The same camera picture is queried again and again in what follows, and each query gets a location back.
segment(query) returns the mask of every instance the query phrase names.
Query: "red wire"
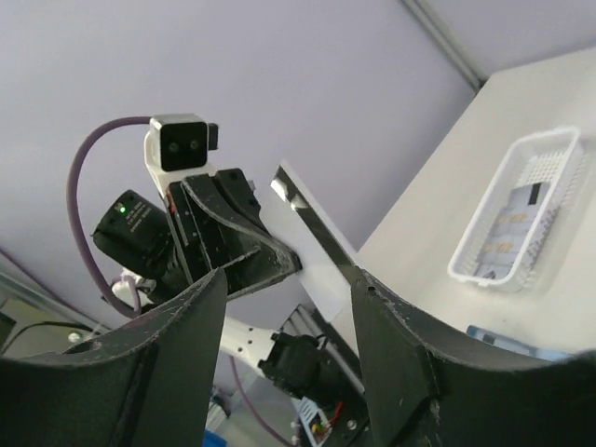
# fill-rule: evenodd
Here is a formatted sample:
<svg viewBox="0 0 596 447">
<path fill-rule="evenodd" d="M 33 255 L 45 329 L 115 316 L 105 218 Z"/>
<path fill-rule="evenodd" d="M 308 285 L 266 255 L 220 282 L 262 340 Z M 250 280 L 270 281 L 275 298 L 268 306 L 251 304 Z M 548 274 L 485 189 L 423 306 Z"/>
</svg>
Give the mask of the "red wire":
<svg viewBox="0 0 596 447">
<path fill-rule="evenodd" d="M 339 412 L 342 411 L 342 407 L 344 406 L 343 402 L 339 402 L 337 404 L 337 406 L 335 407 L 335 414 L 333 415 L 333 417 L 329 420 L 329 425 L 333 425 L 335 423 L 335 421 L 337 420 L 337 418 L 339 417 Z"/>
</svg>

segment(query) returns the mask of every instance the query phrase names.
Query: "dusty black plastic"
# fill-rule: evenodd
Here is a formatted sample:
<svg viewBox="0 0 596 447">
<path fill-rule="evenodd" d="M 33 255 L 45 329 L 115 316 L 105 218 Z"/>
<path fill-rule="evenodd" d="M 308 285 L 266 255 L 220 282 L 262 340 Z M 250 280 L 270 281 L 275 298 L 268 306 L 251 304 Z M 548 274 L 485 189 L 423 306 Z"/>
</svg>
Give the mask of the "dusty black plastic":
<svg viewBox="0 0 596 447">
<path fill-rule="evenodd" d="M 241 171 L 232 172 L 237 177 L 227 185 L 207 174 L 186 177 L 169 186 L 168 198 L 169 224 L 187 280 L 222 268 L 229 300 L 277 284 L 301 268 L 289 247 L 252 222 L 258 219 L 256 199 Z"/>
<path fill-rule="evenodd" d="M 224 272 L 216 270 L 64 354 L 0 358 L 0 445 L 200 445 L 225 294 Z"/>
<path fill-rule="evenodd" d="M 364 271 L 352 300 L 375 446 L 596 445 L 593 352 L 550 363 L 487 345 Z"/>
</svg>

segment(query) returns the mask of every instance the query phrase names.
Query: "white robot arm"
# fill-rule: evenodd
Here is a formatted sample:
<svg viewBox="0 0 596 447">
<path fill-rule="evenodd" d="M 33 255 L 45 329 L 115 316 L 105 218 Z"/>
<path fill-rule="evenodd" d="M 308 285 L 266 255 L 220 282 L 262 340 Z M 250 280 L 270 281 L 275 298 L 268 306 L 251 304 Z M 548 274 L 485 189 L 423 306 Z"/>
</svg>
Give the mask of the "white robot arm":
<svg viewBox="0 0 596 447">
<path fill-rule="evenodd" d="M 239 169 L 214 168 L 207 152 L 216 149 L 217 132 L 217 126 L 195 115 L 150 120 L 145 165 L 167 209 L 164 216 L 128 191 L 98 225 L 96 246 L 126 266 L 112 287 L 114 295 L 132 306 L 138 293 L 142 306 L 159 305 L 209 269 L 222 268 L 228 298 L 234 299 L 295 274 L 320 314 L 333 323 L 351 310 L 343 267 L 354 263 L 355 253 L 339 232 L 329 232 L 331 221 L 316 210 L 316 201 L 288 167 L 280 167 L 260 204 Z M 226 190 L 224 181 L 240 177 L 242 182 L 232 182 Z M 340 335 L 355 348 L 355 336 L 351 343 L 349 332 Z M 351 387 L 342 367 L 311 336 L 226 318 L 220 349 L 291 396 L 308 397 L 322 407 L 333 407 L 337 396 Z"/>
</svg>

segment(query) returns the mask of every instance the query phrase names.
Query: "black cable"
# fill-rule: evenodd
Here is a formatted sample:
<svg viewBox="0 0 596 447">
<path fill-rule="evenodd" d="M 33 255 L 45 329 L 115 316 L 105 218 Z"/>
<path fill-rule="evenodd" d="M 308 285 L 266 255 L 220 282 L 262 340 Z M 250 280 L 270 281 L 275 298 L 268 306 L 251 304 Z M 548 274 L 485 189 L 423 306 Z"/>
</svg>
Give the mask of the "black cable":
<svg viewBox="0 0 596 447">
<path fill-rule="evenodd" d="M 2 346 L 2 350 L 0 350 L 0 354 L 4 354 L 5 352 L 7 352 L 7 350 L 12 346 L 12 344 L 24 333 L 29 331 L 32 328 L 37 328 L 39 326 L 55 326 L 58 328 L 70 328 L 70 329 L 78 329 L 79 331 L 87 331 L 87 332 L 93 332 L 93 330 L 88 327 L 85 326 L 84 324 L 79 324 L 79 323 L 68 323 L 68 322 L 62 322 L 62 321 L 40 321 L 38 323 L 33 323 L 30 324 L 28 326 L 24 326 L 22 328 L 20 328 L 20 330 L 17 331 L 17 333 L 14 334 L 13 337 L 11 337 L 5 344 L 4 346 Z"/>
</svg>

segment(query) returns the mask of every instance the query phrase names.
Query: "white table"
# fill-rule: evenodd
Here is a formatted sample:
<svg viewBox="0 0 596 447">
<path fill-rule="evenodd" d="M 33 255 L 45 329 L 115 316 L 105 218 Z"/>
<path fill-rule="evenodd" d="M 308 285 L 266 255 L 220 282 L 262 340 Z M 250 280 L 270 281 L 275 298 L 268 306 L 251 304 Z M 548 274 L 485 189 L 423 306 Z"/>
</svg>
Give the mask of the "white table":
<svg viewBox="0 0 596 447">
<path fill-rule="evenodd" d="M 362 247 L 362 262 L 406 301 L 458 330 L 470 324 L 540 347 L 596 347 L 596 173 L 563 209 L 525 291 L 461 284 L 447 264 L 509 146 L 561 125 L 596 137 L 596 49 L 494 74 Z"/>
</svg>

